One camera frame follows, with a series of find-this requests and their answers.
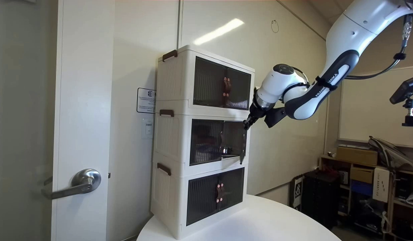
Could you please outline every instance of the door handle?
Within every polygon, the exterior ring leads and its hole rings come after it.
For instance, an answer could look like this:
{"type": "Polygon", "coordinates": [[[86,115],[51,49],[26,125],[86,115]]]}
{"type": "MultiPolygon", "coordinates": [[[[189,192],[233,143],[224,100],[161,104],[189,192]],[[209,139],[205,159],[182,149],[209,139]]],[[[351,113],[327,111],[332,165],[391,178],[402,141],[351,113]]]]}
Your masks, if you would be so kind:
{"type": "Polygon", "coordinates": [[[46,187],[53,183],[53,176],[51,176],[46,179],[42,192],[47,199],[58,199],[58,198],[63,198],[69,195],[92,192],[98,188],[98,186],[101,184],[101,180],[102,180],[102,176],[100,171],[97,171],[96,168],[85,168],[74,175],[71,187],[58,190],[58,191],[46,190],[46,187]]]}

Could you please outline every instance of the white table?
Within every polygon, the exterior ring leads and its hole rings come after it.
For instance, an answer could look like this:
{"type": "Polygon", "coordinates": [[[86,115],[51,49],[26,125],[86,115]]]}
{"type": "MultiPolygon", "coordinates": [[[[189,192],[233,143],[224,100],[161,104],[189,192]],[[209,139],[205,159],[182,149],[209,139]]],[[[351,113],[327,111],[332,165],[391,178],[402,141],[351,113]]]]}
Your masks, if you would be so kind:
{"type": "MultiPolygon", "coordinates": [[[[162,222],[153,216],[138,241],[174,241],[162,222]]],[[[248,195],[245,206],[184,241],[337,241],[329,228],[280,202],[248,195]]]]}

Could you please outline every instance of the cardboard box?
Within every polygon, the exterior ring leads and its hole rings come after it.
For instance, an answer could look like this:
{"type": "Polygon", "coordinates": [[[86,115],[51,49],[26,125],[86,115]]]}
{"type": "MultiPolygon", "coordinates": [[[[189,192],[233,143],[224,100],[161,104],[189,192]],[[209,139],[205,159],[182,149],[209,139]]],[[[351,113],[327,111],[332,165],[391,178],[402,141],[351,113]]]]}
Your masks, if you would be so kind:
{"type": "Polygon", "coordinates": [[[372,198],[388,202],[390,200],[390,188],[391,188],[391,171],[378,165],[375,168],[375,183],[374,183],[374,194],[372,198]]]}
{"type": "Polygon", "coordinates": [[[359,182],[372,183],[375,168],[352,167],[351,178],[359,182]]]}
{"type": "Polygon", "coordinates": [[[379,161],[379,153],[378,151],[370,148],[339,145],[336,159],[360,165],[376,167],[379,161]]]}

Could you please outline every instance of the door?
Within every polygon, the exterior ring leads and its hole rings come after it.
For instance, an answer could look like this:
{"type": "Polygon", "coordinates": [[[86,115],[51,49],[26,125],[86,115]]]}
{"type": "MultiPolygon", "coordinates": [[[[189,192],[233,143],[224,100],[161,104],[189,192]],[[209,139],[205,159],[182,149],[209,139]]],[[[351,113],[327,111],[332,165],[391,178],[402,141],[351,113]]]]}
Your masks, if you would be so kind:
{"type": "Polygon", "coordinates": [[[113,0],[0,0],[0,239],[106,239],[113,0]],[[93,192],[47,199],[84,168],[93,192]]]}

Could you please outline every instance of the black cable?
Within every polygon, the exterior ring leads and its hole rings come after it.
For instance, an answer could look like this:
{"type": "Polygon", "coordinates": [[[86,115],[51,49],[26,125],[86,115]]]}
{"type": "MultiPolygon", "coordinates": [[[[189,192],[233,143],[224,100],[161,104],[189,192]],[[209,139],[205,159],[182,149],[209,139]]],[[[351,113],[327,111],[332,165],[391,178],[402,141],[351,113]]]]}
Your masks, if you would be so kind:
{"type": "Polygon", "coordinates": [[[372,74],[347,74],[345,78],[349,78],[349,80],[364,80],[364,78],[371,78],[371,77],[375,77],[375,76],[379,76],[390,69],[392,69],[394,66],[396,66],[402,60],[404,60],[407,57],[407,53],[406,53],[406,49],[408,46],[408,41],[410,41],[410,37],[411,37],[411,30],[412,30],[412,17],[413,14],[407,14],[404,17],[404,30],[403,30],[403,41],[402,41],[402,49],[399,53],[396,53],[394,56],[394,61],[392,64],[390,64],[387,68],[384,68],[383,70],[380,72],[376,72],[376,73],[372,73],[372,74]]]}

